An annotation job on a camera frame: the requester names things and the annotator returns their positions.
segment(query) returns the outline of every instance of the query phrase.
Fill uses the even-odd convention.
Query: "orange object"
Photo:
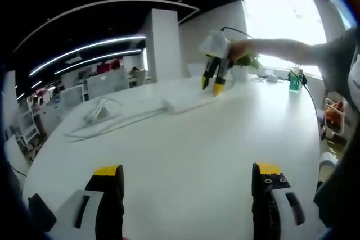
[[[340,112],[343,112],[344,111],[344,104],[343,104],[342,101],[339,101],[337,103],[334,103],[333,108],[337,109]],[[338,112],[328,108],[326,110],[325,115],[326,115],[326,120],[327,121],[331,121],[333,124],[340,125],[340,123],[341,123],[341,115]]]

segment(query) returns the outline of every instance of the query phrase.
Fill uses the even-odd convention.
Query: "window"
[[[146,48],[144,48],[144,50],[142,51],[142,62],[144,64],[144,69],[146,71],[148,71],[148,67],[147,67],[147,54],[146,54]]]
[[[343,21],[345,30],[348,30],[349,28],[351,28],[350,22],[345,18],[345,16],[343,15],[343,13],[340,10],[338,10],[338,11],[339,11],[341,20]]]
[[[254,38],[287,38],[306,44],[326,43],[325,31],[314,0],[244,0],[247,33]],[[287,69],[294,64],[261,55],[265,67]],[[316,66],[304,72],[321,76]]]

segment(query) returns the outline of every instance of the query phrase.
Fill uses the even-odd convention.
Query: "black cable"
[[[250,36],[248,33],[245,33],[245,32],[243,32],[243,31],[238,30],[238,29],[235,29],[235,28],[230,28],[230,27],[228,27],[228,26],[225,26],[224,28],[221,28],[220,31],[224,32],[225,29],[234,30],[234,31],[236,31],[236,32],[239,32],[239,33],[241,33],[241,34],[244,34],[245,36],[248,36],[248,37],[251,38],[251,39],[254,39],[254,37]]]
[[[298,75],[297,75],[296,73],[294,73],[291,69],[289,69],[289,70],[292,72],[292,74],[294,74],[294,75],[297,77],[297,79],[301,82],[301,84],[303,85],[303,87],[304,87],[304,88],[307,90],[307,92],[309,93],[310,98],[311,98],[311,100],[312,100],[312,102],[313,102],[313,105],[314,105],[314,108],[315,108],[315,112],[316,112],[315,101],[314,101],[314,99],[313,99],[313,96],[311,96],[309,89],[306,87],[306,85],[303,83],[303,81],[300,79],[300,77],[298,77]]]
[[[22,172],[20,172],[20,171],[18,171],[18,170],[16,170],[10,163],[9,163],[9,165],[10,165],[10,167],[12,167],[17,173],[19,173],[19,174],[21,174],[21,175],[23,175],[24,177],[28,177],[26,174],[24,174],[24,173],[22,173]]]

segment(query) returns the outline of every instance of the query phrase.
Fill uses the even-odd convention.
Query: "white table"
[[[135,104],[194,94],[200,78],[144,85],[107,95]],[[83,189],[101,166],[122,164],[124,236],[137,239],[252,239],[251,168],[277,164],[302,204],[298,239],[314,239],[313,203],[320,160],[316,113],[303,89],[249,81],[210,105],[155,116],[99,137],[63,136],[94,102],[77,107],[52,133],[28,172],[23,199],[39,193],[52,211]]]

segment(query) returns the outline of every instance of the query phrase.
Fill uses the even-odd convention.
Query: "green plant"
[[[238,60],[235,61],[235,65],[237,66],[250,66],[254,67],[256,69],[261,68],[261,63],[259,62],[259,56],[255,53],[248,53],[242,57],[240,57]]]

